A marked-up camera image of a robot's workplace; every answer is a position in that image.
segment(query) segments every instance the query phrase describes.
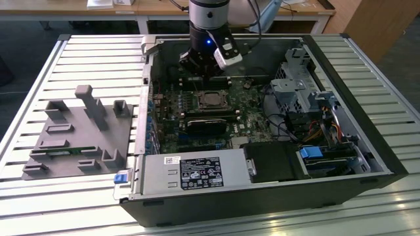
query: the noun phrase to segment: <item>slatted metal surface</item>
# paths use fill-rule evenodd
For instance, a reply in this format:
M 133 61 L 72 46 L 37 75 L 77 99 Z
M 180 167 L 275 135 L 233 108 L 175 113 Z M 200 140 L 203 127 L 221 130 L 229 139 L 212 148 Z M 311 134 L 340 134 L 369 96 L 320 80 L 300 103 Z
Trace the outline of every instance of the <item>slatted metal surface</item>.
M 20 180 L 51 99 L 80 106 L 73 89 L 89 83 L 108 105 L 136 105 L 144 66 L 141 36 L 72 36 L 53 59 L 40 91 L 0 162 L 0 235 L 411 235 L 420 228 L 420 125 L 413 113 L 339 36 L 317 36 L 357 101 L 411 175 L 340 206 L 304 209 L 165 228 L 143 228 L 113 199 L 113 175 Z M 319 73 L 324 86 L 325 78 Z M 133 152 L 135 108 L 128 154 Z

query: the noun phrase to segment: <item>circuit board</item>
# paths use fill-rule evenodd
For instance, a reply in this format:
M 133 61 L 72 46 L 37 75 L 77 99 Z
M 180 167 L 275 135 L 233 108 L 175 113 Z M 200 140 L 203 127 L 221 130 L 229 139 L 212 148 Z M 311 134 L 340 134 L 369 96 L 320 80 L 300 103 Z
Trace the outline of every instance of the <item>circuit board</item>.
M 245 78 L 232 79 L 232 85 L 225 90 L 212 91 L 183 91 L 179 86 L 171 86 L 161 96 L 159 103 L 159 126 L 161 153 L 177 153 L 187 151 L 217 150 L 237 148 L 235 143 L 272 141 L 265 119 L 260 109 L 261 86 L 247 87 Z M 223 94 L 225 106 L 219 105 L 224 111 L 236 111 L 235 119 L 225 125 L 223 134 L 191 135 L 183 130 L 185 111 L 185 97 L 193 96 L 192 104 L 188 104 L 192 112 L 199 109 L 197 96 L 201 94 Z

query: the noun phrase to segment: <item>power supply label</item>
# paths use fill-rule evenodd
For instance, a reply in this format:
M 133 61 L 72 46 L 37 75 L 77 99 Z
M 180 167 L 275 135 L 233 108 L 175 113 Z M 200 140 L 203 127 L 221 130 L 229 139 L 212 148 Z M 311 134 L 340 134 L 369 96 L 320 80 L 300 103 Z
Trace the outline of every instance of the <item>power supply label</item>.
M 223 187 L 219 157 L 180 160 L 179 165 L 184 190 Z

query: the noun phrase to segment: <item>blue latch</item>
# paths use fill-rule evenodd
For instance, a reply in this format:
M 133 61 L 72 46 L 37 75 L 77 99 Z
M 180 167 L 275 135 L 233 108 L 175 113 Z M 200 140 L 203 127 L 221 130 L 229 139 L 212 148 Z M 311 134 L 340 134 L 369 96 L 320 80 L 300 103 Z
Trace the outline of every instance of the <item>blue latch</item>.
M 320 147 L 303 147 L 300 150 L 301 158 L 323 157 Z
M 113 183 L 115 184 L 128 183 L 128 173 L 116 174 L 116 176 L 113 177 Z

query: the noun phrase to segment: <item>barcode sticker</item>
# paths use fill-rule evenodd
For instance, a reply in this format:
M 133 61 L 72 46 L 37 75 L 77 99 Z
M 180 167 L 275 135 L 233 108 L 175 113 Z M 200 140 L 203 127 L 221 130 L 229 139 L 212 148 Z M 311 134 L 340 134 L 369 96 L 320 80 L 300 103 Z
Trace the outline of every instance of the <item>barcode sticker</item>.
M 165 165 L 169 165 L 169 164 L 179 164 L 180 159 L 181 159 L 180 156 L 167 156 L 167 157 L 165 157 L 165 162 L 164 162 L 164 164 L 165 164 Z

